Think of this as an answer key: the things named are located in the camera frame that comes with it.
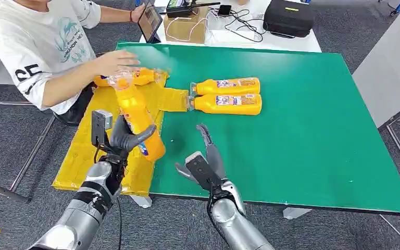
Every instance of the robotic hand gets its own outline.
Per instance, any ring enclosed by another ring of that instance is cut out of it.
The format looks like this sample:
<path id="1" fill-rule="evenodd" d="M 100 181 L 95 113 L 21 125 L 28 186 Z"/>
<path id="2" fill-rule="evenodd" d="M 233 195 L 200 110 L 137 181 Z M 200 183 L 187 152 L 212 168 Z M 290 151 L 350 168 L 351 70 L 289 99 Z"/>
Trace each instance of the robotic hand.
<path id="1" fill-rule="evenodd" d="M 128 153 L 149 138 L 156 126 L 133 135 L 123 116 L 117 118 L 111 144 L 105 130 L 112 127 L 113 116 L 104 110 L 92 112 L 91 141 L 97 152 L 107 153 L 89 169 L 85 181 L 54 227 L 28 250 L 88 249 L 99 226 L 121 191 Z"/>
<path id="2" fill-rule="evenodd" d="M 205 125 L 197 125 L 206 146 L 205 159 L 200 151 L 190 155 L 185 165 L 176 163 L 184 177 L 209 191 L 209 219 L 232 250 L 273 250 L 260 231 L 246 218 L 246 210 L 237 187 L 226 178 L 223 160 Z"/>

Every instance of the black case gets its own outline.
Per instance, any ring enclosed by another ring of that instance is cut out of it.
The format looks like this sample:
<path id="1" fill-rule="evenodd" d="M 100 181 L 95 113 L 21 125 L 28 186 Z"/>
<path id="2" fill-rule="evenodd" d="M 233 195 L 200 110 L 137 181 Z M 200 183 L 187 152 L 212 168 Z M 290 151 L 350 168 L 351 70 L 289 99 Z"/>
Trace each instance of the black case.
<path id="1" fill-rule="evenodd" d="M 272 0 L 263 22 L 267 31 L 300 38 L 307 36 L 313 25 L 314 15 L 308 4 L 285 0 Z"/>

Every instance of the black cable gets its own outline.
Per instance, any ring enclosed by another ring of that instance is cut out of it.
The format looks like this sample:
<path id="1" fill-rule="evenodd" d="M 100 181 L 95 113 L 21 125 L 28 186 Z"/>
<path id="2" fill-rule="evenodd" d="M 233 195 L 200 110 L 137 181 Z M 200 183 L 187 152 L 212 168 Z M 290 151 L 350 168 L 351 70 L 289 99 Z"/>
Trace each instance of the black cable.
<path id="1" fill-rule="evenodd" d="M 209 199 L 208 199 L 208 206 L 206 208 L 206 212 L 208 213 L 209 220 L 211 221 L 212 225 L 214 226 L 215 230 L 217 230 L 218 234 L 221 236 L 221 238 L 226 242 L 226 244 L 229 246 L 228 241 L 224 237 L 223 233 L 220 231 L 218 228 L 217 224 L 213 220 L 212 212 L 211 209 L 213 207 L 213 184 L 211 183 L 211 190 L 209 191 Z"/>
<path id="2" fill-rule="evenodd" d="M 250 19 L 250 20 L 243 20 L 242 17 L 249 15 L 249 13 L 250 13 L 250 11 L 249 11 L 248 9 L 242 9 L 242 10 L 240 10 L 240 11 L 231 10 L 231 11 L 230 11 L 230 14 L 231 14 L 230 16 L 232 16 L 232 17 L 234 18 L 234 20 L 233 20 L 232 22 L 230 22 L 229 24 L 225 25 L 224 28 L 225 28 L 226 30 L 228 30 L 228 31 L 230 31 L 230 32 L 232 32 L 232 33 L 234 33 L 234 34 L 236 34 L 236 35 L 242 37 L 242 38 L 248 39 L 249 41 L 252 41 L 252 42 L 255 42 L 255 43 L 260 43 L 260 42 L 263 41 L 263 35 L 264 35 L 267 31 L 265 30 L 263 33 L 258 32 L 257 28 L 256 28 L 255 26 L 251 25 L 251 24 L 249 23 L 249 21 L 263 20 L 263 19 L 254 18 L 254 19 Z M 247 37 L 245 37 L 245 36 L 243 36 L 243 35 L 241 35 L 241 34 L 235 32 L 235 31 L 229 29 L 228 26 L 230 26 L 231 24 L 233 24 L 233 23 L 236 22 L 236 21 L 238 21 L 238 22 L 240 22 L 240 23 L 243 24 L 242 26 L 238 27 L 238 28 L 236 29 L 236 31 L 237 31 L 238 29 L 242 28 L 242 27 L 247 27 L 249 30 L 253 31 L 255 34 L 258 34 L 258 35 L 260 36 L 260 40 L 258 41 L 258 40 L 254 40 L 254 39 L 251 39 L 251 38 L 247 38 Z"/>
<path id="3" fill-rule="evenodd" d="M 119 205 L 119 216 L 120 216 L 120 228 L 119 228 L 119 248 L 122 245 L 122 208 L 120 208 L 119 197 L 117 197 L 117 204 Z"/>
<path id="4" fill-rule="evenodd" d="M 99 149 L 101 148 L 101 146 L 98 144 L 97 145 L 97 149 L 96 149 L 96 153 L 94 154 L 94 163 L 97 163 L 97 153 L 99 153 Z"/>

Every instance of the yellow bottle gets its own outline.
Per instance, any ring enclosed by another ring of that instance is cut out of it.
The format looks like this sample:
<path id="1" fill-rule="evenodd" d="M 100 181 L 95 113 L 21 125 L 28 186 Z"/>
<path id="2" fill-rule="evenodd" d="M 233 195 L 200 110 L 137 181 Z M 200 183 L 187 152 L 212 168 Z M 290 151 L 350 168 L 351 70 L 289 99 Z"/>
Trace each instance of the yellow bottle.
<path id="1" fill-rule="evenodd" d="M 128 126 L 134 134 L 139 134 L 154 124 L 154 121 L 146 108 L 145 97 L 131 84 L 132 74 L 133 72 L 123 71 L 111 76 L 108 82 L 116 90 L 117 101 Z M 149 161 L 156 161 L 165 154 L 165 146 L 158 131 L 138 147 Z"/>
<path id="2" fill-rule="evenodd" d="M 159 70 L 140 68 L 133 72 L 133 80 L 132 83 L 134 85 L 146 85 L 150 82 L 154 82 L 157 79 L 158 74 L 160 74 Z M 96 76 L 93 79 L 94 83 L 99 87 L 108 87 L 108 79 L 105 76 Z"/>
<path id="3" fill-rule="evenodd" d="M 261 96 L 208 94 L 191 100 L 191 107 L 211 114 L 258 115 L 261 112 Z"/>
<path id="4" fill-rule="evenodd" d="M 206 80 L 201 83 L 192 83 L 191 92 L 197 95 L 206 94 L 259 94 L 260 80 L 255 77 L 230 79 L 230 80 Z"/>

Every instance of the green table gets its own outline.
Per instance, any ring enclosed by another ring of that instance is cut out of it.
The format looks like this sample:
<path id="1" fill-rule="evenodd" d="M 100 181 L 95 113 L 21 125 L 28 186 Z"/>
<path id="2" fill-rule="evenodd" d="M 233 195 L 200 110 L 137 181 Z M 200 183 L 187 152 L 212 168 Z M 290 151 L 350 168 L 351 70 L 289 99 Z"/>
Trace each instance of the green table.
<path id="1" fill-rule="evenodd" d="M 258 116 L 201 111 L 165 113 L 166 155 L 155 166 L 152 194 L 206 198 L 180 176 L 204 143 L 204 123 L 227 176 L 247 202 L 400 215 L 400 176 L 338 54 L 119 43 L 142 66 L 170 70 L 167 87 L 206 79 L 258 77 Z"/>

